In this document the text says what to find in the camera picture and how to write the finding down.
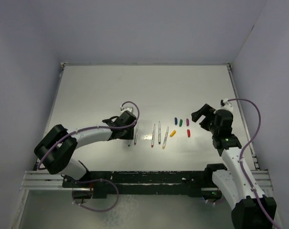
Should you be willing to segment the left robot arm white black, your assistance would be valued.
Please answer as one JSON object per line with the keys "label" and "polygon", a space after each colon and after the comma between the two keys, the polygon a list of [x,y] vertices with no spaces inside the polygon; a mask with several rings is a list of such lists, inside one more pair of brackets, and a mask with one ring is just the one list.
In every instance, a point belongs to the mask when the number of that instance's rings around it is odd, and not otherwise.
{"label": "left robot arm white black", "polygon": [[120,116],[102,120],[101,125],[75,129],[71,133],[63,125],[56,125],[38,143],[34,154],[50,174],[62,173],[79,187],[85,187],[90,182],[89,171],[82,162],[72,158],[74,151],[96,142],[131,140],[136,122],[137,117],[125,110]]}

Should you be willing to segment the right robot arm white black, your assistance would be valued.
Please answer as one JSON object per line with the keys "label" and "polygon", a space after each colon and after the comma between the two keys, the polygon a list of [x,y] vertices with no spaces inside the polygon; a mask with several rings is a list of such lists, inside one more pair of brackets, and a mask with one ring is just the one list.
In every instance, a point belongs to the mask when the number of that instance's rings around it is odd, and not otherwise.
{"label": "right robot arm white black", "polygon": [[227,166],[205,173],[204,182],[222,192],[231,207],[234,228],[273,228],[277,204],[273,197],[266,196],[244,160],[245,149],[232,133],[232,104],[223,100],[218,110],[205,104],[191,116],[193,122],[204,117],[199,125],[212,134],[213,146]]}

